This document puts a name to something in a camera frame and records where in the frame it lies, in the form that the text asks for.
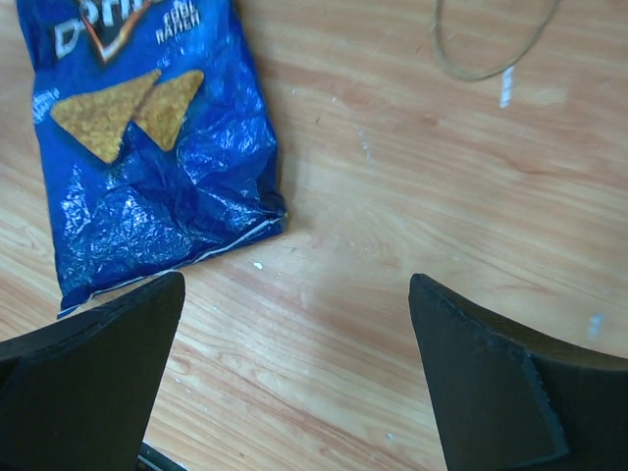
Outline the red paper bag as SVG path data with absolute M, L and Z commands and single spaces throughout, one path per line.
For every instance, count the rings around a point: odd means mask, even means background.
M 430 40 L 453 79 L 473 82 L 514 66 L 536 45 L 558 1 L 436 1 Z

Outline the blue Doritos chips bag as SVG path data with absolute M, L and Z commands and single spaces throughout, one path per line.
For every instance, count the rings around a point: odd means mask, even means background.
M 231 1 L 21 1 L 68 314 L 285 228 L 279 150 Z

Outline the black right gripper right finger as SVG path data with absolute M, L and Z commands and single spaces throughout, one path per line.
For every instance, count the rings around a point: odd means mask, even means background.
M 627 362 L 519 324 L 424 275 L 409 310 L 450 470 L 623 470 Z

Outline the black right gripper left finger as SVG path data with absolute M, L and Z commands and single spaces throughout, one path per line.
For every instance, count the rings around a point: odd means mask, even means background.
M 2 341 L 2 469 L 181 469 L 143 439 L 184 297 L 172 272 Z

